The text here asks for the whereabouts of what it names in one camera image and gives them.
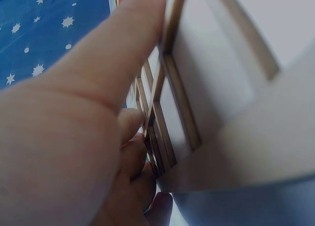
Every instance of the hand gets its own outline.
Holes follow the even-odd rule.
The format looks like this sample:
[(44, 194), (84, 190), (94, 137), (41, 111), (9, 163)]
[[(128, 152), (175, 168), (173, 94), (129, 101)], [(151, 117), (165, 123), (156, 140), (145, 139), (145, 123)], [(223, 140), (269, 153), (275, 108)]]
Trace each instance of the hand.
[(160, 36), (164, 7), (124, 0), (45, 74), (0, 93), (0, 225), (93, 220), (122, 139), (132, 138), (122, 136), (118, 115)]
[[(130, 137), (143, 122), (141, 112), (125, 109), (119, 115), (123, 136)], [(146, 161), (144, 136), (137, 133), (122, 146), (120, 168), (107, 199), (91, 226), (168, 226), (172, 212), (172, 197), (155, 193), (156, 181), (151, 164)]]

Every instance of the white surface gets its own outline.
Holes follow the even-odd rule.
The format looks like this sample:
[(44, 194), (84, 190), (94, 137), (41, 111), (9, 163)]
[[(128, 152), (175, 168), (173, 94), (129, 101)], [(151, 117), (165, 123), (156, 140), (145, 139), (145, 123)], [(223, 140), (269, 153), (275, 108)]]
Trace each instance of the white surface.
[(134, 109), (137, 108), (137, 103), (136, 103), (134, 91), (132, 88), (129, 89), (129, 92), (126, 98), (126, 105), (127, 105), (127, 108), (134, 108)]
[(209, 129), (217, 131), (254, 98), (249, 77), (205, 0), (186, 0), (173, 56), (203, 141)]
[(151, 73), (153, 78), (156, 78), (156, 73), (157, 73), (157, 68), (160, 65), (159, 60), (159, 51), (158, 48), (155, 47), (154, 50), (152, 51), (151, 55), (149, 56), (148, 60), (149, 60), (149, 65), (150, 65), (150, 69), (151, 69)]
[(190, 148), (185, 139), (181, 120), (167, 78), (162, 88), (160, 104), (176, 160), (182, 160), (190, 154)]
[(315, 0), (238, 0), (283, 69), (315, 37)]

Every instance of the wooden slat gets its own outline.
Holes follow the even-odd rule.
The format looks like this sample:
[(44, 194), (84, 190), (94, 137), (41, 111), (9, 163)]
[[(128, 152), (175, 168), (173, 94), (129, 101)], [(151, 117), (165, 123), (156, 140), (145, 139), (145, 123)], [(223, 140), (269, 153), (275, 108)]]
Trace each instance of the wooden slat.
[(153, 105), (153, 109), (154, 109), (156, 122), (157, 122), (157, 128), (158, 128), (158, 130), (155, 130), (155, 131), (158, 131), (160, 133), (160, 136), (163, 138), (163, 142), (165, 145), (165, 150), (167, 153), (169, 165), (170, 165), (170, 167), (173, 167), (174, 165), (176, 165), (176, 158), (175, 158), (175, 154), (173, 151), (172, 142), (169, 138), (169, 134), (167, 131), (167, 127), (166, 127), (166, 123), (164, 120), (164, 116), (163, 116), (163, 112), (162, 112), (162, 108), (161, 108), (160, 103), (155, 101), (154, 105)]
[(147, 114), (149, 111), (149, 108), (148, 108), (148, 103), (147, 103), (147, 99), (146, 99), (146, 95), (144, 92), (141, 78), (137, 78), (137, 85), (138, 85), (138, 90), (139, 90), (139, 94), (140, 94), (140, 99), (142, 101), (142, 105), (144, 108), (144, 112), (145, 112), (145, 114)]
[(160, 151), (159, 151), (159, 146), (157, 143), (157, 139), (156, 139), (156, 135), (154, 133), (154, 128), (153, 127), (148, 127), (148, 132), (150, 135), (150, 144), (151, 144), (151, 149), (153, 152), (154, 157), (156, 158), (157, 161), (157, 168), (159, 170), (160, 175), (162, 175), (165, 170), (164, 170), (164, 165), (163, 165), (163, 161), (160, 155)]
[(200, 146), (201, 139), (192, 115), (192, 111), (190, 109), (184, 86), (182, 84), (172, 56), (164, 55), (161, 60), (162, 66), (165, 70), (170, 87), (172, 89), (185, 136), (192, 151), (194, 151)]
[(153, 129), (154, 129), (154, 134), (155, 134), (155, 138), (156, 138), (156, 141), (157, 141), (159, 154), (161, 156), (161, 160), (162, 160), (162, 163), (163, 163), (163, 167), (164, 167), (165, 172), (167, 172), (167, 171), (169, 171), (171, 169), (171, 164), (169, 162), (168, 154), (167, 154), (167, 151), (166, 151), (166, 146), (165, 146), (163, 137), (161, 135), (161, 132), (159, 131), (158, 123), (157, 123), (156, 119), (153, 122)]
[(280, 72), (280, 68), (256, 26), (237, 0), (205, 1), (254, 83), (261, 82), (257, 77), (259, 72), (264, 74), (266, 80), (272, 80)]
[(139, 89), (138, 89), (138, 83), (135, 80), (135, 87), (134, 87), (134, 95), (135, 95), (135, 99), (139, 100), (140, 99), (140, 95), (139, 95)]
[(148, 112), (147, 122), (152, 121), (152, 117), (154, 114), (153, 113), (153, 103), (154, 103), (154, 101), (160, 99), (163, 84), (164, 84), (164, 79), (165, 79), (165, 73), (161, 67), (159, 67), (157, 69), (156, 73), (157, 73), (157, 75), (155, 76), (156, 79), (153, 82), (152, 91), (151, 91), (151, 100), (150, 100), (150, 104), (149, 104), (149, 112)]
[(155, 162), (154, 157), (153, 157), (153, 152), (152, 152), (152, 149), (151, 149), (151, 140), (150, 140), (150, 136), (149, 136), (148, 132), (145, 135), (145, 144), (146, 144), (146, 147), (147, 147), (147, 150), (148, 150), (148, 155), (149, 155), (149, 158), (150, 158), (150, 163), (151, 163), (151, 166), (152, 166), (153, 173), (154, 173), (155, 177), (158, 178), (160, 176), (160, 172), (158, 170), (158, 167), (157, 167), (156, 162)]
[(149, 62), (146, 61), (144, 63), (144, 65), (143, 65), (143, 67), (144, 67), (145, 74), (147, 76), (147, 81), (148, 81), (148, 84), (149, 84), (150, 91), (152, 91), (153, 76), (152, 76), (152, 72), (151, 72), (151, 68), (150, 68)]
[(162, 43), (159, 48), (160, 52), (163, 52), (162, 54), (170, 54), (173, 50), (184, 1), (185, 0), (174, 0), (171, 16), (169, 21), (165, 24), (165, 33), (163, 34)]

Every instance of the star pattern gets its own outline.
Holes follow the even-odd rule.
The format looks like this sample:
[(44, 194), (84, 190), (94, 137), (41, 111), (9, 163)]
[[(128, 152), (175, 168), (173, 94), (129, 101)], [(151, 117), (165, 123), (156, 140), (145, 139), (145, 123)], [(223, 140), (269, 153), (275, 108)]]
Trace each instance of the star pattern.
[(21, 24), (19, 23), (15, 24), (12, 28), (12, 34), (16, 33), (20, 29), (20, 27), (21, 27)]
[(42, 74), (44, 71), (44, 65), (38, 64), (35, 68), (33, 68), (33, 77), (37, 77), (38, 75)]
[(40, 4), (40, 3), (44, 3), (44, 0), (37, 0), (36, 2)]
[(9, 85), (11, 85), (11, 82), (14, 82), (15, 80), (14, 80), (14, 76), (15, 76), (15, 74), (11, 74), (10, 73), (10, 76), (8, 76), (8, 77), (6, 77), (7, 78), (7, 84), (9, 84)]
[(37, 17), (37, 18), (34, 19), (33, 23), (37, 23), (39, 20), (40, 20), (40, 17)]
[(69, 26), (73, 25), (73, 22), (74, 22), (73, 17), (66, 17), (62, 23), (63, 28), (68, 28)]
[[(75, 14), (82, 9), (88, 11), (89, 8), (91, 8), (88, 7), (85, 0), (52, 0), (49, 1), (49, 5), (46, 0), (31, 0), (27, 2), (10, 0), (9, 2), (11, 3), (10, 9), (14, 9), (17, 3), (21, 3), (24, 4), (22, 5), (23, 7), (27, 7), (27, 10), (22, 14), (22, 19), (20, 16), (15, 17), (14, 10), (12, 10), (8, 15), (8, 19), (13, 23), (7, 24), (9, 28), (5, 24), (0, 27), (0, 44), (3, 43), (3, 50), (0, 53), (0, 67), (2, 69), (2, 74), (4, 74), (2, 75), (2, 79), (0, 78), (0, 89), (5, 86), (15, 85), (19, 80), (28, 77), (40, 76), (64, 53), (71, 50), (82, 36), (91, 30), (91, 26), (89, 26), (90, 20), (84, 19), (80, 14)], [(40, 4), (49, 7), (39, 7), (38, 5)], [(95, 20), (101, 22), (109, 16), (110, 11), (108, 5), (109, 3), (97, 6), (99, 8), (98, 12), (100, 13), (95, 14), (104, 15), (105, 17), (95, 17), (95, 15), (93, 15), (94, 10), (91, 11), (92, 23), (97, 22)], [(95, 6), (93, 0), (90, 0), (90, 6)], [(61, 14), (55, 14), (54, 10), (57, 10), (57, 12), (60, 11)], [(62, 14), (67, 13), (71, 14), (61, 18), (63, 16)], [(75, 19), (80, 22), (79, 27), (72, 27), (75, 25), (73, 15), (76, 15)], [(41, 17), (45, 18), (45, 23), (43, 24), (38, 23), (38, 21), (41, 20)], [(61, 19), (62, 27), (59, 27), (58, 29), (55, 23), (61, 23)], [(32, 38), (36, 38), (34, 36), (37, 32), (40, 33), (38, 34), (40, 37), (33, 41)], [(12, 43), (13, 45), (9, 50), (6, 48), (8, 43)]]

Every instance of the blue fabric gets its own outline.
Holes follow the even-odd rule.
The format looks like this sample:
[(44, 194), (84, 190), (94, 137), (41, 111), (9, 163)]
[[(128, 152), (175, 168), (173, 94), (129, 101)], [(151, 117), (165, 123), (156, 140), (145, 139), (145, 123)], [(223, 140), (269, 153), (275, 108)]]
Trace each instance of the blue fabric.
[(109, 14), (108, 0), (0, 0), (0, 89), (44, 72)]

